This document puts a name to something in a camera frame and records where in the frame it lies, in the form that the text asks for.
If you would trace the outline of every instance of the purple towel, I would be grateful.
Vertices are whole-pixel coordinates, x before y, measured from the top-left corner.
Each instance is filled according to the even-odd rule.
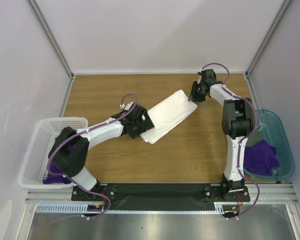
[[[50,170],[53,173],[57,173],[57,174],[62,174],[63,172],[53,163],[51,163],[50,165]],[[71,181],[69,178],[67,177],[63,177],[63,176],[55,176],[55,175],[50,175],[48,173],[48,176],[46,177],[46,179],[42,180],[43,184],[70,184]]]
[[[253,174],[272,176],[271,169],[280,167],[276,154],[275,147],[261,140],[254,146],[245,147],[243,166]]]

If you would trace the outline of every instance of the wooden table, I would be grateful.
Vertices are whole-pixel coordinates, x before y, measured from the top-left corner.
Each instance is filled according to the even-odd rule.
[[[218,74],[222,81],[225,74]],[[84,117],[89,126],[119,113],[121,99],[135,93],[147,110],[179,89],[189,95],[196,74],[79,75],[65,116]],[[227,87],[249,97],[242,74],[232,74]],[[101,182],[217,183],[226,167],[227,142],[221,128],[222,106],[208,98],[157,143],[139,137],[117,137],[88,152],[86,167]]]

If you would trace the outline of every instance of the white towel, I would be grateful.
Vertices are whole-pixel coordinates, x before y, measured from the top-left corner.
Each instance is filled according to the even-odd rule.
[[[146,143],[154,144],[192,114],[196,108],[197,105],[188,101],[184,91],[176,91],[148,111],[154,128],[142,133],[142,139]]]

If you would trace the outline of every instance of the white plastic basket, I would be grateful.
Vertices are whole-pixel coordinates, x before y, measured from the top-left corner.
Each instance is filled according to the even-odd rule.
[[[48,176],[48,154],[55,143],[55,138],[65,127],[83,129],[88,127],[88,120],[83,117],[53,117],[43,119],[36,125],[18,176],[18,183],[21,187],[62,189],[73,186],[73,183],[43,184],[42,182]]]

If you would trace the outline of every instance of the teal plastic bin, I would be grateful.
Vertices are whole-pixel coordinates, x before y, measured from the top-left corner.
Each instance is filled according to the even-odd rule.
[[[254,174],[243,168],[244,173],[253,179],[263,181],[281,181],[288,179],[295,171],[295,162],[284,126],[275,113],[265,109],[257,110],[256,112],[258,127],[255,133],[249,137],[246,146],[252,147],[261,140],[266,140],[270,146],[276,147],[276,157],[280,163],[280,167],[272,170],[272,176]]]

